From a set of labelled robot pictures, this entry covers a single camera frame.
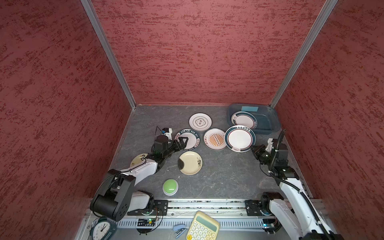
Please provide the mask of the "white plate green red rim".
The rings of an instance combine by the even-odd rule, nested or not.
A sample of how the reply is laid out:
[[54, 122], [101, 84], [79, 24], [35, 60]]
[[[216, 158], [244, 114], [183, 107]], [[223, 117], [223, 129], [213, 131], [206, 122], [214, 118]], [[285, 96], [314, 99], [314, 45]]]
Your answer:
[[225, 132], [225, 144], [234, 152], [247, 152], [251, 149], [251, 146], [255, 145], [255, 143], [255, 133], [246, 126], [232, 126]]

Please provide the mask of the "plate with green lettered rim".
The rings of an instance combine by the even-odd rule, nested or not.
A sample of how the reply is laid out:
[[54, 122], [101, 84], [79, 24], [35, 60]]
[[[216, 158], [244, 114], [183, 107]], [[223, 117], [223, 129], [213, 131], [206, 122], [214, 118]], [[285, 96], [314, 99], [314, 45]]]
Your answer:
[[248, 112], [236, 112], [231, 116], [231, 121], [234, 125], [246, 126], [250, 129], [256, 129], [258, 121], [255, 116]]

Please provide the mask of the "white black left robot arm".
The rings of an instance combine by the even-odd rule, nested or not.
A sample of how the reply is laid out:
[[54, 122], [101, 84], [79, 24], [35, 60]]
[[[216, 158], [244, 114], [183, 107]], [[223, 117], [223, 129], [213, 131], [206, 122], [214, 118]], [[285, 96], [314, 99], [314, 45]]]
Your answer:
[[124, 170], [111, 169], [97, 189], [90, 210], [97, 216], [120, 221], [127, 213], [139, 211], [151, 214], [155, 208], [154, 196], [136, 191], [135, 185], [157, 173], [175, 152], [184, 150], [189, 139], [179, 137], [173, 141], [165, 135], [156, 137], [152, 151], [140, 157], [138, 164]]

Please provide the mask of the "beige plate under left arm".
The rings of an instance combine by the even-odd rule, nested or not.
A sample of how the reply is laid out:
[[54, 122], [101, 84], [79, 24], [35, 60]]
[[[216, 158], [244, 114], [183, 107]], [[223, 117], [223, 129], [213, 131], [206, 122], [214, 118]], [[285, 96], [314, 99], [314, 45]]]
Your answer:
[[148, 156], [148, 154], [140, 154], [140, 155], [136, 156], [136, 157], [132, 160], [132, 162], [131, 162], [131, 164], [130, 164], [130, 168], [133, 168], [133, 167], [135, 167], [135, 166], [137, 166], [137, 165], [142, 164], [142, 162], [144, 162], [144, 161], [146, 160], [146, 157], [147, 157], [147, 156]]

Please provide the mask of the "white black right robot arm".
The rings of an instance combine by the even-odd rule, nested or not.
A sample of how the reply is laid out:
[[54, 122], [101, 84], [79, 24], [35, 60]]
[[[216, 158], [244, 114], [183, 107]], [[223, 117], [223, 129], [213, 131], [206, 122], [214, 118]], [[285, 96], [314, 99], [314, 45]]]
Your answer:
[[261, 212], [274, 215], [292, 240], [342, 240], [321, 217], [295, 169], [288, 164], [287, 151], [279, 143], [267, 146], [252, 146], [251, 151], [260, 162], [268, 167], [268, 176], [273, 178], [288, 199], [292, 210], [279, 193], [263, 193]]

